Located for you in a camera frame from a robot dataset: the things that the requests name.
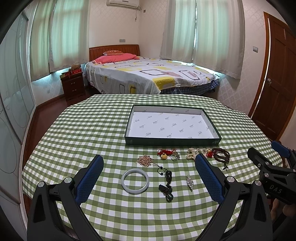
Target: silver ring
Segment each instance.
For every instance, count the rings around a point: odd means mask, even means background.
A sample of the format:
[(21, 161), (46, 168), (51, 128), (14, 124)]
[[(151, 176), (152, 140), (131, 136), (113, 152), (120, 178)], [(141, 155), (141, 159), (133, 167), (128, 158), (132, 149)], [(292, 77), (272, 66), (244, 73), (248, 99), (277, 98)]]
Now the silver ring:
[[(145, 178), (146, 178), (146, 185), (144, 187), (142, 187), (141, 189), (139, 190), (132, 190), (132, 189), (129, 189), (125, 184), (124, 184), (124, 179), (126, 178), (127, 175), (130, 175), (131, 173), (139, 173), (139, 174), (142, 174)], [(139, 169), (139, 168), (134, 168), (134, 169), (130, 169), (128, 171), (126, 171), (122, 177), (121, 177), (121, 185), (123, 187), (123, 189), (130, 193), (130, 194), (140, 194), (142, 192), (144, 192), (148, 186), (149, 186), (149, 177), (147, 175), (146, 172), (144, 172), (143, 170)]]

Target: door knob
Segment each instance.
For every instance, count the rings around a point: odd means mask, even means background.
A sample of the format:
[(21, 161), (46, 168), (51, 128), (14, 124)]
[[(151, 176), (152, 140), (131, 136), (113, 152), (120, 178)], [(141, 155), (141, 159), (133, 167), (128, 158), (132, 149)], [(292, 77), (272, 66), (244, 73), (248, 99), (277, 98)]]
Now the door knob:
[(269, 84), (269, 86), (271, 85), (271, 79), (270, 78), (267, 79), (267, 83)]

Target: wooden headboard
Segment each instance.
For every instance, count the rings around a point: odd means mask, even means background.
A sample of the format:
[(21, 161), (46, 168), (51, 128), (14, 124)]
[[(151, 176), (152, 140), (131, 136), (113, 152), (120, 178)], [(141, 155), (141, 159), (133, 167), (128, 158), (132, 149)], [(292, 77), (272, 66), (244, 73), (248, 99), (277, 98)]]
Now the wooden headboard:
[(103, 53), (109, 50), (118, 50), (124, 53), (131, 53), (140, 56), (140, 48), (138, 44), (121, 44), (93, 47), (89, 49), (89, 61), (93, 61), (101, 57)]

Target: wooden door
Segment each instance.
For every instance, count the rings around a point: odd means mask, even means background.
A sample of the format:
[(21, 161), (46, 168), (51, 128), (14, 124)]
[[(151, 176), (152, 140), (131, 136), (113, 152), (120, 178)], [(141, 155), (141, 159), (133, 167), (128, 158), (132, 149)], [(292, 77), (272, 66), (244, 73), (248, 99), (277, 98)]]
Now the wooden door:
[(268, 138), (275, 140), (294, 106), (296, 39), (288, 25), (269, 14), (267, 17), (271, 37), (269, 65), (261, 97), (252, 119)]

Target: wooden floor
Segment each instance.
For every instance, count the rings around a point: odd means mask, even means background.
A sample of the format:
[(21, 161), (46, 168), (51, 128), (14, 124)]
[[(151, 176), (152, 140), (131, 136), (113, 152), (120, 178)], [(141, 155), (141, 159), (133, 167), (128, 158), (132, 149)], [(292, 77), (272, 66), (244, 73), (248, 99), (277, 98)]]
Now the wooden floor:
[[(92, 95), (100, 94), (99, 91), (95, 88), (87, 88), (85, 92), (86, 95), (80, 96), (69, 101), (66, 101), (66, 99), (63, 96), (60, 96), (37, 106), (27, 135), (23, 159), (23, 168), (26, 165), (35, 147), (38, 145), (39, 141), (46, 133), (46, 131), (50, 128), (50, 126), (54, 123), (58, 116), (67, 107), (84, 101)], [(24, 201), (26, 212), (27, 214), (29, 214), (31, 199), (24, 194)]]

